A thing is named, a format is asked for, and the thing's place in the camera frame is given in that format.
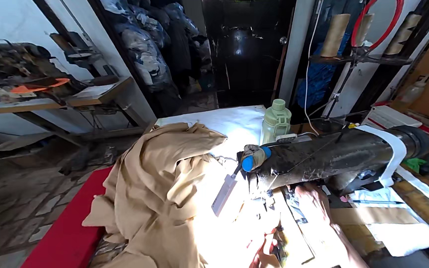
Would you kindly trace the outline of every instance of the white label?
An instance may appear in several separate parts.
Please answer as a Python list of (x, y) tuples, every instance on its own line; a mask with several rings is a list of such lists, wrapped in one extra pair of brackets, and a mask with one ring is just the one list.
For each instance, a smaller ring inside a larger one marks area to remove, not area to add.
[(230, 196), (231, 192), (233, 192), (233, 189), (236, 185), (235, 178), (231, 177), (231, 175), (226, 175), (226, 178), (224, 178), (223, 186), (221, 186), (221, 189), (218, 192), (218, 195), (213, 201), (213, 204), (211, 205), (211, 209), (213, 209), (214, 214), (218, 217), (221, 213), (221, 210), (224, 207), (224, 204), (226, 204), (226, 201), (228, 200), (228, 197)]

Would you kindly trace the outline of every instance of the thread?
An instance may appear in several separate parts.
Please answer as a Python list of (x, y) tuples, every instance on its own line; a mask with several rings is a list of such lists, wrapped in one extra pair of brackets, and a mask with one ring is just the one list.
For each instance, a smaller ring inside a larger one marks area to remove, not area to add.
[(370, 14), (366, 14), (363, 17), (360, 23), (360, 26), (358, 27), (357, 36), (355, 40), (355, 43), (357, 44), (357, 46), (362, 46), (362, 43), (365, 40), (366, 33), (368, 32), (368, 29), (372, 25), (373, 16), (374, 14), (370, 13)]
[(421, 19), (421, 15), (417, 14), (408, 14), (403, 23), (401, 24), (398, 31), (396, 31), (395, 36), (391, 40), (387, 49), (385, 49), (385, 55), (395, 55), (400, 53), (403, 48), (403, 44), (410, 37), (413, 29), (418, 25), (418, 22)]
[(349, 19), (350, 14), (338, 14), (332, 16), (324, 45), (320, 51), (321, 57), (331, 58), (337, 56)]

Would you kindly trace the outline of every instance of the black door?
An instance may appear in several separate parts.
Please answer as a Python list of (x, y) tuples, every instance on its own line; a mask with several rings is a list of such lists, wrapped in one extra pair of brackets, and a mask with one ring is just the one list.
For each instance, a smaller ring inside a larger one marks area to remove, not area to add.
[(203, 0), (220, 107), (271, 105), (294, 6), (295, 0)]

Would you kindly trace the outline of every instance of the white cable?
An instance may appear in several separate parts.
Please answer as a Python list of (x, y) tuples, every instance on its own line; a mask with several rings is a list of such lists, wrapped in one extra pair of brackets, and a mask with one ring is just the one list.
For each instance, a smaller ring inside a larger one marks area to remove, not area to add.
[(312, 130), (319, 135), (319, 132), (316, 131), (316, 129), (314, 129), (314, 127), (312, 126), (312, 123), (310, 122), (310, 118), (309, 115), (307, 114), (307, 88), (308, 88), (308, 80), (307, 80), (307, 75), (309, 73), (309, 58), (310, 58), (310, 47), (312, 46), (312, 41), (314, 40), (314, 35), (316, 33), (316, 29), (317, 29), (317, 23), (319, 22), (319, 17), (320, 17), (320, 11), (322, 10), (322, 4), (324, 3), (324, 0), (321, 0), (320, 2), (320, 6), (319, 6), (319, 12), (317, 13), (317, 19), (316, 19), (316, 24), (314, 26), (314, 30), (312, 31), (312, 37), (310, 38), (310, 44), (309, 44), (309, 50), (307, 52), (307, 69), (306, 69), (306, 99), (304, 100), (304, 113), (306, 114), (307, 120), (309, 121), (309, 125), (310, 128), (312, 128)]

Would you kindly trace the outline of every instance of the red mat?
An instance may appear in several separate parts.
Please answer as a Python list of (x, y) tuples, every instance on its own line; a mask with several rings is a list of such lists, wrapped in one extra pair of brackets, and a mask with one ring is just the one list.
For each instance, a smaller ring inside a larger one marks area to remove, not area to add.
[(83, 227), (94, 195), (103, 195), (102, 183), (112, 167), (94, 171), (26, 259), (22, 268), (85, 268), (104, 235), (104, 228)]

